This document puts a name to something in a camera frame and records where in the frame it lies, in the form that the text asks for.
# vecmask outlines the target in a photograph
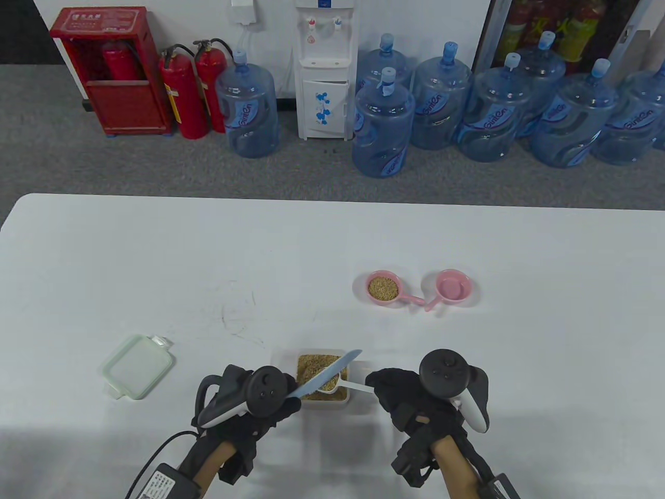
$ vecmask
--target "wall outlet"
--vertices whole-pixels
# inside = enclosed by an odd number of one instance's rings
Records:
[[[231,20],[245,26],[255,23],[254,0],[231,0]]]

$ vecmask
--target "gray carpet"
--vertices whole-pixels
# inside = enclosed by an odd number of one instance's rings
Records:
[[[630,168],[590,158],[556,170],[520,144],[497,164],[455,148],[411,148],[404,171],[373,180],[356,171],[350,143],[299,140],[295,113],[281,113],[274,155],[246,160],[225,137],[107,138],[64,66],[0,66],[0,223],[29,192],[363,202],[665,208],[665,153]]]

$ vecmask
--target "pink scoop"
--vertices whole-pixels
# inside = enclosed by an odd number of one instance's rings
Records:
[[[429,312],[441,302],[449,305],[461,303],[471,296],[472,292],[473,281],[468,275],[459,270],[443,270],[436,276],[437,297],[425,306],[425,312]]]
[[[370,282],[372,282],[372,280],[376,279],[377,277],[387,277],[397,285],[397,298],[383,301],[374,298],[370,294],[369,290]],[[365,281],[365,293],[367,293],[367,296],[369,296],[370,300],[372,300],[375,304],[381,305],[383,307],[385,307],[386,305],[390,305],[391,303],[395,303],[398,300],[410,301],[411,303],[415,303],[416,305],[420,306],[423,306],[426,303],[425,300],[423,300],[422,298],[418,298],[417,296],[407,295],[406,293],[404,293],[404,286],[402,285],[402,281],[400,280],[400,278],[387,270],[377,270],[376,272],[372,272],[369,275],[369,277],[367,277],[367,281]]]

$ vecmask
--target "blue flower decal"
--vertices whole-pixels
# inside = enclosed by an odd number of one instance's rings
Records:
[[[320,102],[321,107],[317,110],[317,120],[319,124],[328,124],[326,116],[331,115],[331,110],[326,107],[330,104],[330,99],[328,99],[328,92],[322,94],[316,94],[317,100]]]

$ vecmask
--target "white water dispenser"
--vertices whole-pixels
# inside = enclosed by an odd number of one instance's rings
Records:
[[[353,137],[356,0],[294,0],[293,47],[300,138]]]

